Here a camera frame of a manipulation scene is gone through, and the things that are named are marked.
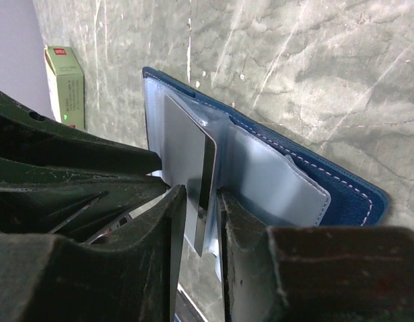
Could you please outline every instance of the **red label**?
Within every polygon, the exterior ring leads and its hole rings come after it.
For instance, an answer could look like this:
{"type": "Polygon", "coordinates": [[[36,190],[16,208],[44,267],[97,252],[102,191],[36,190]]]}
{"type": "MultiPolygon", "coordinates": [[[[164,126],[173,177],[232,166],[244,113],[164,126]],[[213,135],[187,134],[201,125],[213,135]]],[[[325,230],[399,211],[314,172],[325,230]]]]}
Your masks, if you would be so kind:
{"type": "Polygon", "coordinates": [[[64,48],[53,48],[53,50],[56,55],[66,55],[64,48]]]}

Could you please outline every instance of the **marble pattern countertop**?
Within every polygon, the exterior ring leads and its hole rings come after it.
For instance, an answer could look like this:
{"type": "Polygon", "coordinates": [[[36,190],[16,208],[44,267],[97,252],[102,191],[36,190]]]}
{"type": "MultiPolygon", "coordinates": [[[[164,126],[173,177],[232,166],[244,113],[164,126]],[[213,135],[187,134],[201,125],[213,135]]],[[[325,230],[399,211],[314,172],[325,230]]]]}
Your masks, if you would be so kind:
{"type": "MultiPolygon", "coordinates": [[[[74,48],[88,131],[146,147],[141,68],[234,106],[391,196],[414,229],[414,0],[34,0],[44,42],[74,48]]],[[[181,282],[223,319],[213,256],[181,282]]]]}

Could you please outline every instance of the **cardboard box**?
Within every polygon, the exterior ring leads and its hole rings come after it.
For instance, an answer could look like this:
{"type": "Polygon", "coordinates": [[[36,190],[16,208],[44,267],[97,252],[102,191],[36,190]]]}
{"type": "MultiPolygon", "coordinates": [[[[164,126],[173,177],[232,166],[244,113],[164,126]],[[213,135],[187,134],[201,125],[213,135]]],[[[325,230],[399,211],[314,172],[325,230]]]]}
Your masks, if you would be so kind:
{"type": "Polygon", "coordinates": [[[47,46],[44,60],[50,102],[55,119],[85,129],[85,84],[83,71],[69,47],[47,46]]]}

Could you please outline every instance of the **blue wallet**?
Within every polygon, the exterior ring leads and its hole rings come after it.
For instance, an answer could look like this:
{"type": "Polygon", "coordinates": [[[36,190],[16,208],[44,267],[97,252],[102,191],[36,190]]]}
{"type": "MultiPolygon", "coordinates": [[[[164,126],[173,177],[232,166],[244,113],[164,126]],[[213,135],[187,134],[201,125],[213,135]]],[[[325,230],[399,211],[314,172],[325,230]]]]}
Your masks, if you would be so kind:
{"type": "Polygon", "coordinates": [[[185,237],[198,254],[218,254],[222,187],[267,225],[376,225],[385,214],[373,184],[163,72],[145,67],[143,78],[154,175],[186,185],[185,237]]]}

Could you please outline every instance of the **blue leather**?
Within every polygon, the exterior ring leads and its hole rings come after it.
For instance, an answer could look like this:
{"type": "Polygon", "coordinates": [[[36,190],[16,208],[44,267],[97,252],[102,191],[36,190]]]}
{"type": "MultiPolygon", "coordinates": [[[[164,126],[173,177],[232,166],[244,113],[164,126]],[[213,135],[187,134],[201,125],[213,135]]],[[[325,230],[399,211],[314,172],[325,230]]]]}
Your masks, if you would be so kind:
{"type": "Polygon", "coordinates": [[[302,171],[331,195],[330,206],[320,225],[376,225],[386,213],[389,200],[377,186],[163,72],[144,67],[142,73],[144,78],[155,78],[206,106],[227,113],[234,124],[281,154],[290,155],[302,171]]]}

